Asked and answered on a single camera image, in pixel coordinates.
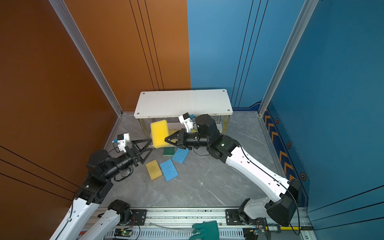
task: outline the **gray marble floor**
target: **gray marble floor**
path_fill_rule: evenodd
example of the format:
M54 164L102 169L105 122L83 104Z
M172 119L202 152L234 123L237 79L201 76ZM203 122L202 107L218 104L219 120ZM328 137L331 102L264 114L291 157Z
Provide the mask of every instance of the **gray marble floor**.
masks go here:
M255 112L236 111L230 118L226 135L239 141L255 159L277 172L261 127ZM145 138L133 113L123 115L117 134L127 132L131 140ZM205 148L197 152L207 153ZM111 151L111 156L119 155ZM163 156L163 149L156 149L147 162L157 159L160 164L169 158ZM174 162L174 165L179 176L167 182L164 176L151 181L146 167L139 164L124 181L113 181L114 186L101 207L116 199L128 202L132 207L239 206L246 198L266 196L238 170L211 156L198 156L190 151L184 164Z

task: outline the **glove finger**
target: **glove finger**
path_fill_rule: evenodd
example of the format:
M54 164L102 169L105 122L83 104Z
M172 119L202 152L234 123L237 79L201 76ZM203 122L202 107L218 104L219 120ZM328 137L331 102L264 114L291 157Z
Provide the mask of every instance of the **glove finger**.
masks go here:
M189 240L198 240L198 239L204 240L204 238L202 238L200 234L193 235L192 237L189 238Z
M203 224L198 224L198 223L192 225L192 228L194 228L194 229L202 229L203 227L204 227Z

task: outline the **orange chevron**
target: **orange chevron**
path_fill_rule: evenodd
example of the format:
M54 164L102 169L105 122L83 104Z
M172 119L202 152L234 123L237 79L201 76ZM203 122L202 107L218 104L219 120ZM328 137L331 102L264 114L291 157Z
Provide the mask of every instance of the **orange chevron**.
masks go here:
M266 119L267 119L267 118L271 119L270 116L265 116L265 125L266 125Z
M285 172L285 174L287 174L287 167L289 167L290 169L293 170L292 166L285 162L284 163L284 172Z
M273 136L274 135L279 136L276 132L272 131L272 142L273 142Z
M274 127L272 123L268 123L268 132L270 132L271 127Z
M280 151L280 162L281 162L281 156L282 156L282 155L288 157L287 154L286 154L285 152Z

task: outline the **green sponge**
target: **green sponge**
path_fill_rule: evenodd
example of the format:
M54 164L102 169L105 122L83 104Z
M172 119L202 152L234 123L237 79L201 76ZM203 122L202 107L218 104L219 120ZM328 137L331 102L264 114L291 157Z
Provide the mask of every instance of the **green sponge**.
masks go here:
M175 154L175 147L165 147L163 156L172 157Z

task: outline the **blue sponge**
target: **blue sponge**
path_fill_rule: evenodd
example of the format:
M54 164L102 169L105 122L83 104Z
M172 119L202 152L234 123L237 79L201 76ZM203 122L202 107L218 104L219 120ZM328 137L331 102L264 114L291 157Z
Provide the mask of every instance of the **blue sponge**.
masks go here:
M178 148L175 155L173 155L172 160L183 164L188 153L188 149L183 150L181 148Z
M163 163L160 163L161 170L163 170L164 176L167 180L167 182L171 179L174 179L179 174L176 171L175 166L173 165L172 160L166 160Z

